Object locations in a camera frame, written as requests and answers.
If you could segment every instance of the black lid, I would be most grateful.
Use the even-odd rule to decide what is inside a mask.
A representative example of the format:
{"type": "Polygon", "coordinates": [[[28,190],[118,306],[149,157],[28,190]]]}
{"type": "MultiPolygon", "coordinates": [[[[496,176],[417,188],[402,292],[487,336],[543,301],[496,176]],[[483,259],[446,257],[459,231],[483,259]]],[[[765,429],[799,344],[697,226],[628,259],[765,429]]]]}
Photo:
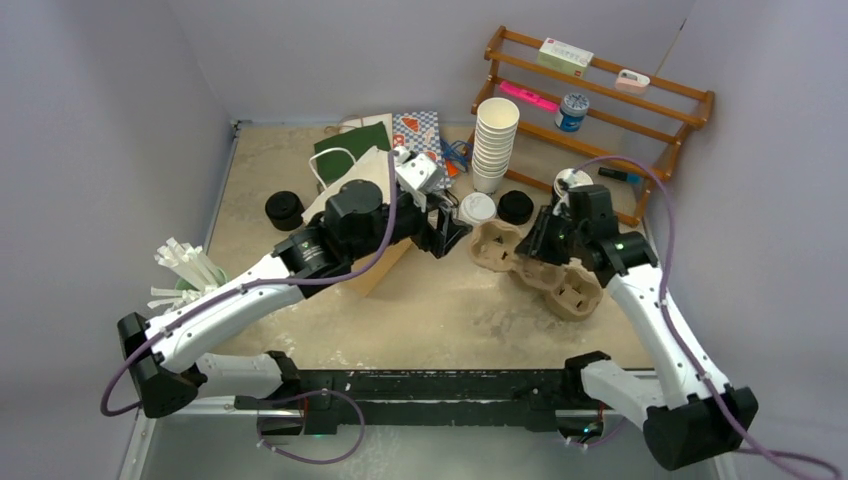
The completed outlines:
{"type": "Polygon", "coordinates": [[[294,192],[277,192],[265,202],[265,215],[277,230],[290,232],[303,225],[303,204],[294,192]]]}
{"type": "Polygon", "coordinates": [[[513,225],[523,225],[533,216],[533,200],[526,193],[512,190],[498,201],[498,217],[513,225]]]}

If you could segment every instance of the white cup lid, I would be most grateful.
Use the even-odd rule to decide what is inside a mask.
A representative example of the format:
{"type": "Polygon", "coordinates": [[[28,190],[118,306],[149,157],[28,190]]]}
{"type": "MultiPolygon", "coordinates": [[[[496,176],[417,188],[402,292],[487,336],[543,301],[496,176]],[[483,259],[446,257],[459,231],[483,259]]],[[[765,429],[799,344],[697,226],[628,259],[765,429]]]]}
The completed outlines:
{"type": "Polygon", "coordinates": [[[469,220],[476,222],[485,222],[494,218],[498,213],[495,201],[485,193],[480,192],[474,192],[465,197],[459,208],[462,209],[469,220]]]}

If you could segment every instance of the pink eraser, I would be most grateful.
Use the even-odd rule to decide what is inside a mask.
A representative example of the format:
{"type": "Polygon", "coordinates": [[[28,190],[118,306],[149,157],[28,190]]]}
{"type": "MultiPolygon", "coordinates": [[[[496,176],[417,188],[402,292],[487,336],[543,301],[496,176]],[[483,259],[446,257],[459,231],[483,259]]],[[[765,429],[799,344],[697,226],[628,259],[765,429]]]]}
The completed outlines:
{"type": "Polygon", "coordinates": [[[616,90],[634,95],[642,95],[647,92],[650,84],[651,79],[647,75],[642,75],[633,70],[624,69],[618,72],[618,77],[615,78],[616,90]]]}
{"type": "Polygon", "coordinates": [[[512,95],[513,97],[524,100],[525,102],[533,106],[539,107],[542,110],[547,110],[551,113],[555,113],[557,110],[559,110],[559,106],[556,103],[549,102],[544,98],[536,95],[535,93],[529,90],[524,90],[523,88],[518,88],[509,82],[501,82],[500,89],[507,95],[512,95]]]}

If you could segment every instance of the cardboard box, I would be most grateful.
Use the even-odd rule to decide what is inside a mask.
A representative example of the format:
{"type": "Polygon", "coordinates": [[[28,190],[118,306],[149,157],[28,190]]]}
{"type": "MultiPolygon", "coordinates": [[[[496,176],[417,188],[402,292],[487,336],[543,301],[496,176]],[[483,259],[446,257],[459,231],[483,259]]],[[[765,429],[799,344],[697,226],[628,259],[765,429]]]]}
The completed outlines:
{"type": "MultiPolygon", "coordinates": [[[[389,199],[389,166],[386,162],[386,152],[377,150],[377,147],[371,147],[367,152],[365,152],[362,157],[356,162],[356,164],[339,180],[330,184],[318,198],[315,199],[315,202],[303,212],[303,218],[306,221],[309,221],[316,213],[324,210],[324,205],[331,195],[335,195],[342,188],[342,185],[353,180],[353,179],[363,179],[374,182],[375,185],[380,187],[380,191],[383,192],[384,201],[388,201],[389,199]]],[[[403,254],[409,250],[409,247],[412,246],[412,240],[405,239],[398,242],[395,245],[389,246],[386,249],[386,252],[383,254],[383,258],[380,259],[371,270],[368,270],[364,274],[344,282],[344,285],[351,290],[358,292],[363,297],[368,296],[383,277],[389,273],[389,270],[394,266],[395,263],[400,260],[403,254]]],[[[370,259],[371,255],[365,258],[361,258],[354,262],[352,270],[356,271],[362,268],[370,259]]]]}
{"type": "Polygon", "coordinates": [[[553,38],[545,39],[539,48],[536,63],[566,75],[583,78],[595,54],[553,38]]]}

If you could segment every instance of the wooden shelf rack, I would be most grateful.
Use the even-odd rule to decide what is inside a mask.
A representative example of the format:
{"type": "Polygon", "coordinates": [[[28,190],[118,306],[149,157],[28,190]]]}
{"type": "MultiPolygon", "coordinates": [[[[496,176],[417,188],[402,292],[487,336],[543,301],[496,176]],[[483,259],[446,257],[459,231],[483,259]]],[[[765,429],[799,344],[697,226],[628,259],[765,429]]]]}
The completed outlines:
{"type": "MultiPolygon", "coordinates": [[[[522,35],[517,32],[512,32],[510,30],[507,30],[506,27],[504,27],[503,25],[501,25],[501,27],[498,28],[498,30],[492,36],[492,39],[489,40],[489,43],[486,46],[486,52],[483,55],[486,60],[491,61],[491,66],[489,67],[489,75],[486,79],[486,82],[483,84],[483,87],[480,89],[480,93],[477,94],[477,98],[474,99],[474,104],[471,106],[471,113],[473,114],[477,113],[477,106],[480,105],[483,100],[491,98],[494,95],[495,87],[504,80],[508,81],[509,83],[515,85],[518,88],[529,90],[541,96],[542,98],[545,98],[546,100],[549,100],[556,104],[559,104],[562,100],[562,98],[557,95],[552,95],[550,93],[543,92],[531,86],[523,85],[521,83],[503,78],[498,73],[501,63],[514,65],[516,67],[529,70],[531,72],[539,73],[547,77],[551,77],[556,80],[560,80],[565,83],[584,88],[586,90],[589,90],[590,92],[605,95],[607,97],[611,97],[616,100],[628,103],[630,105],[634,105],[636,107],[644,108],[645,110],[650,110],[652,112],[659,113],[660,115],[664,115],[666,117],[681,122],[681,126],[677,130],[677,133],[675,133],[674,135],[669,135],[653,128],[641,125],[639,123],[635,123],[609,113],[601,112],[595,108],[589,109],[588,116],[616,125],[626,130],[645,135],[647,137],[659,140],[667,144],[665,151],[660,157],[660,159],[662,159],[663,161],[657,162],[653,168],[654,173],[662,181],[668,181],[671,178],[671,175],[674,173],[674,169],[677,166],[677,159],[680,155],[680,149],[683,146],[683,142],[688,138],[689,134],[692,133],[692,131],[694,130],[701,129],[704,125],[706,125],[707,121],[710,118],[710,113],[712,112],[713,108],[713,102],[715,101],[715,94],[711,91],[697,90],[691,87],[687,87],[685,85],[680,85],[679,83],[665,80],[663,78],[645,74],[651,79],[650,88],[660,88],[663,90],[667,90],[669,92],[692,98],[698,102],[698,105],[693,114],[679,112],[666,106],[650,102],[643,98],[620,92],[613,88],[592,83],[579,77],[566,75],[556,70],[551,70],[541,65],[537,65],[533,62],[514,57],[512,55],[507,55],[501,51],[501,46],[503,45],[504,40],[509,40],[512,42],[519,43],[521,45],[526,45],[536,50],[538,50],[539,47],[542,46],[542,40],[533,37],[528,37],[527,35],[522,35]]],[[[590,67],[605,70],[616,75],[622,69],[627,68],[615,64],[613,62],[600,59],[598,57],[592,58],[590,67]]],[[[588,157],[615,155],[614,152],[610,152],[594,145],[590,145],[588,143],[581,142],[575,140],[574,138],[563,135],[563,132],[559,130],[543,128],[525,121],[519,122],[518,131],[538,138],[540,140],[552,143],[554,145],[573,150],[588,157]]],[[[471,134],[471,138],[469,138],[468,141],[469,143],[474,142],[473,133],[471,134]]],[[[642,217],[645,214],[645,208],[648,204],[648,198],[650,198],[651,191],[654,188],[653,181],[649,178],[644,178],[644,173],[636,167],[633,167],[629,163],[625,163],[619,160],[610,160],[608,161],[608,163],[610,164],[610,166],[615,167],[616,169],[623,170],[629,173],[635,173],[643,177],[641,192],[636,202],[636,207],[634,211],[630,214],[616,212],[619,220],[622,223],[630,226],[636,226],[639,224],[639,222],[641,222],[642,217]]],[[[551,179],[548,179],[547,181],[541,181],[523,175],[512,169],[507,171],[506,177],[524,183],[526,185],[540,188],[542,190],[549,191],[551,189],[551,179]]]]}

